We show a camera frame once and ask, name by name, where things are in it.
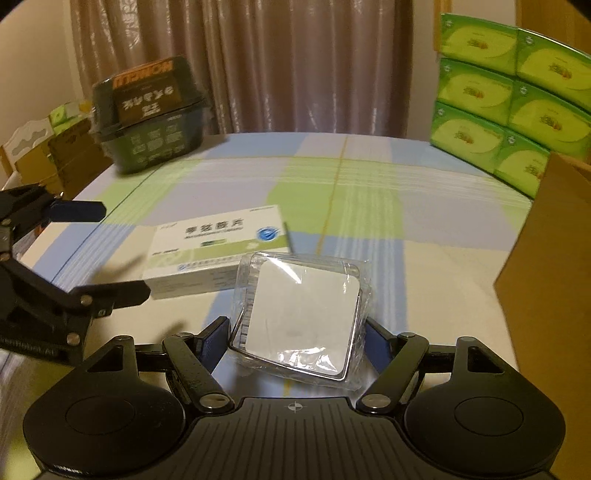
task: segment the table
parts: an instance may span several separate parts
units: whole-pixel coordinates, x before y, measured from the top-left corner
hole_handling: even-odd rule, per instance
[[[23,262],[69,290],[140,278],[155,225],[278,204],[297,253],[372,261],[374,317],[432,343],[479,338],[515,357],[492,283],[531,202],[425,142],[341,134],[206,138],[197,152],[120,178],[113,168],[79,199],[105,203],[100,224],[52,224]],[[115,335],[154,343],[229,315],[232,291],[148,300],[92,325],[91,353]],[[234,397],[353,393],[284,381],[237,366],[214,376]],[[159,374],[148,378],[164,384]]]

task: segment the green tissue box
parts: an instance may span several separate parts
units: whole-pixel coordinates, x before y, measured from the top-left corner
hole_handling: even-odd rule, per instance
[[[585,161],[591,148],[591,115],[564,100],[515,81],[509,127],[550,150]]]
[[[515,75],[517,28],[479,18],[442,14],[441,53]]]
[[[520,30],[517,75],[591,112],[591,56]]]
[[[441,59],[440,102],[506,125],[511,108],[513,80],[461,61]]]
[[[546,170],[550,151],[507,130],[499,152],[495,176],[534,198]]]
[[[431,144],[493,173],[505,129],[454,107],[437,102],[431,125]]]

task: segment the orange label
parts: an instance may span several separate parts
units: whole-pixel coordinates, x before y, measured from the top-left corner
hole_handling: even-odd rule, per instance
[[[120,88],[154,75],[172,71],[173,61],[171,59],[147,63],[117,75],[117,77],[113,79],[113,88]]]

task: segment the beige curtain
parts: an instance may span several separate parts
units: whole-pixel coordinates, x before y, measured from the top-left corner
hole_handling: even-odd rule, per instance
[[[404,136],[412,0],[70,0],[80,78],[92,85],[176,54],[212,131]]]

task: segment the screw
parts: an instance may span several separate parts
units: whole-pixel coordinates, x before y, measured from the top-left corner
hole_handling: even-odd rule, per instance
[[[379,410],[380,408],[386,408],[388,405],[390,405],[392,400],[390,400],[386,395],[372,393],[364,396],[361,399],[361,403],[372,410]]]
[[[80,303],[83,307],[88,307],[92,303],[92,297],[90,295],[82,295],[80,297]]]
[[[80,345],[80,335],[75,332],[68,333],[66,336],[66,342],[68,342],[68,345],[70,346],[78,346]]]
[[[228,405],[230,399],[220,393],[208,393],[199,399],[199,403],[208,410],[218,410]]]

